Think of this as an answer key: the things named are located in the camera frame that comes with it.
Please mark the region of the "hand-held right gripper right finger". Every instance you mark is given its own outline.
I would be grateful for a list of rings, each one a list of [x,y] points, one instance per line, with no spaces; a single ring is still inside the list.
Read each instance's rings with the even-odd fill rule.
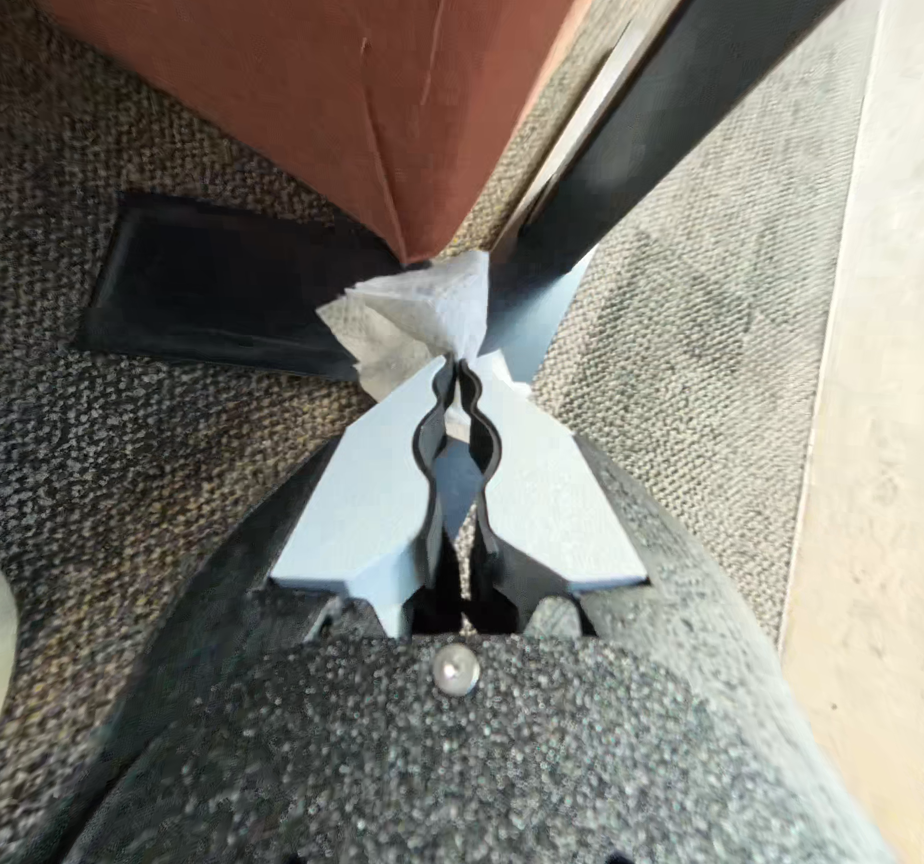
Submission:
[[[471,594],[573,597],[649,575],[576,436],[499,375],[500,357],[458,366],[479,468]]]

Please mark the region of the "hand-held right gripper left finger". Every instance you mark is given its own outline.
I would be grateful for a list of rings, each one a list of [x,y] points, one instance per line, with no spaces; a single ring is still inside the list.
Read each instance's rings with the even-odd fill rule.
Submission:
[[[410,634],[409,603],[434,588],[444,537],[433,462],[445,444],[456,368],[438,357],[346,429],[271,580],[372,606],[385,634]]]

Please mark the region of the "white paper tissue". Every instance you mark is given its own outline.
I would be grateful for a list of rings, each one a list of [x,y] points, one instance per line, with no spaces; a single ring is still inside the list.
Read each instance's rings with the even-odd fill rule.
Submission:
[[[479,250],[431,267],[347,287],[316,314],[355,358],[363,391],[380,404],[437,358],[474,361],[487,335],[489,255]]]

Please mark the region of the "black flat tray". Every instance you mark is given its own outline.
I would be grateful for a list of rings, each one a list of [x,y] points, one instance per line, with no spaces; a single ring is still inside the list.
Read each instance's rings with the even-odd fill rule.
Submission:
[[[73,346],[353,382],[355,359],[317,308],[402,271],[384,241],[341,214],[297,223],[124,192]]]

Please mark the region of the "black metal table leg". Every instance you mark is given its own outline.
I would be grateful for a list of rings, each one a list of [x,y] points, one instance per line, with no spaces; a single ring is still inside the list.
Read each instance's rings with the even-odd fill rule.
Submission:
[[[679,0],[644,36],[627,30],[494,250],[481,353],[529,383],[595,246],[842,1]]]

